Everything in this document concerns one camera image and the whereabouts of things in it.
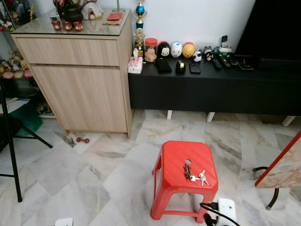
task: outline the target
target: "black metal stand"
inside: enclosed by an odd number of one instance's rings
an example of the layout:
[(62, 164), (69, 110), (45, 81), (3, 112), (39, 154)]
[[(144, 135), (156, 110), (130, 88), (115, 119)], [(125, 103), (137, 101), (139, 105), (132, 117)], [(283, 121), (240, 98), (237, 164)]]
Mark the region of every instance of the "black metal stand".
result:
[[(261, 166), (261, 167), (254, 168), (253, 172), (256, 172), (259, 170), (267, 170), (267, 169), (268, 169), (268, 167)], [(272, 208), (272, 206), (275, 204), (275, 202), (278, 198), (278, 194), (279, 194), (279, 188), (275, 188), (274, 196), (273, 196), (272, 200), (269, 202), (269, 204), (266, 206), (267, 210), (270, 210)]]
[(30, 135), (33, 137), (23, 137), (23, 136), (17, 136), (18, 138), (27, 138), (27, 139), (38, 139), (45, 145), (47, 145), (49, 148), (52, 148), (52, 145), (47, 143), (45, 140), (40, 138), (38, 135), (36, 135), (34, 132), (32, 132), (30, 129), (25, 127), (21, 121), (15, 120), (11, 118), (8, 114), (8, 108), (6, 106), (6, 100), (2, 92), (2, 87), (0, 85), (0, 104), (2, 105), (2, 110), (3, 110), (3, 117), (4, 117), (4, 122), (5, 122), (5, 127), (6, 127), (6, 132), (7, 132), (7, 138), (8, 138), (8, 144), (9, 144), (9, 150), (10, 150), (10, 157), (11, 157), (11, 162), (13, 165), (13, 175), (11, 174), (0, 174), (1, 177), (12, 177), (15, 179), (15, 184), (16, 184), (16, 191), (17, 191), (17, 197), (18, 197), (18, 202), (22, 202), (22, 195), (21, 195), (21, 189), (20, 189), (20, 183), (19, 183), (19, 175), (18, 175), (18, 168), (17, 168), (17, 163), (16, 163), (16, 154), (15, 154), (15, 148), (14, 148), (14, 142), (13, 142), (13, 135), (10, 132), (9, 129), (9, 124), (16, 123), (20, 128), (24, 129), (27, 131)]

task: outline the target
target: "red dumbbell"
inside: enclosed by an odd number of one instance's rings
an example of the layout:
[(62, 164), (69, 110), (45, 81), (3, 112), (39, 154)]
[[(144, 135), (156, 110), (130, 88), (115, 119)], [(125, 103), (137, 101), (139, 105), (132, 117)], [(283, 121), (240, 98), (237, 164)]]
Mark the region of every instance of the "red dumbbell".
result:
[(87, 139), (83, 139), (83, 138), (80, 138), (80, 137), (78, 137), (78, 138), (76, 138), (76, 142), (85, 142), (86, 144), (88, 144), (89, 142), (90, 142), (90, 140), (87, 138)]

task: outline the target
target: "power strip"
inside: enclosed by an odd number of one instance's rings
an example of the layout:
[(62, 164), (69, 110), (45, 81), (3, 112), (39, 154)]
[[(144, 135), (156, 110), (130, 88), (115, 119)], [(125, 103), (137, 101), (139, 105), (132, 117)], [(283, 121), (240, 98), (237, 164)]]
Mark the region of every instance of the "power strip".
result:
[(72, 218), (58, 219), (55, 222), (55, 226), (73, 226), (73, 219)]
[[(235, 203), (231, 199), (218, 199), (218, 211), (219, 213), (231, 218), (236, 222), (236, 210)], [(236, 226), (234, 223), (226, 218), (218, 217), (218, 221), (215, 226)]]

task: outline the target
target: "cabinet drawer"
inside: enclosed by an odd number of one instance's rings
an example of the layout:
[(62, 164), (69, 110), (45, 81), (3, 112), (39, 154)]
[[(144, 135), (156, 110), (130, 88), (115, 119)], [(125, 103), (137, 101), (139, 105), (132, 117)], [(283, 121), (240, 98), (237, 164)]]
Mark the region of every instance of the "cabinet drawer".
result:
[(115, 40), (17, 38), (31, 64), (118, 66)]
[(118, 69), (33, 65), (65, 130), (127, 132)]

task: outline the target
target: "marble floor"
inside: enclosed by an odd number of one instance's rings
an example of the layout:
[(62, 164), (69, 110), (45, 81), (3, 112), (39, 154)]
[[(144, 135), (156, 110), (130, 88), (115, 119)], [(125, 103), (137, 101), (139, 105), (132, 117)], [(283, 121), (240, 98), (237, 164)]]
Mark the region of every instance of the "marble floor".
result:
[[(265, 206), (273, 189), (257, 189), (269, 166), (301, 127), (265, 123), (257, 115), (137, 110), (130, 139), (124, 134), (85, 134), (89, 144), (70, 145), (56, 120), (44, 120), (37, 132), (54, 148), (37, 140), (15, 139), (23, 202), (14, 181), (0, 177), (1, 226), (53, 226), (71, 217), (74, 226), (196, 226), (187, 216), (150, 217), (151, 175), (161, 145), (168, 140), (204, 142), (210, 146), (219, 179), (218, 199), (236, 203), (241, 226), (301, 226), (301, 187), (280, 189), (272, 210)], [(12, 173), (8, 148), (0, 153), (0, 172)], [(175, 194), (167, 209), (191, 210), (192, 196)]]

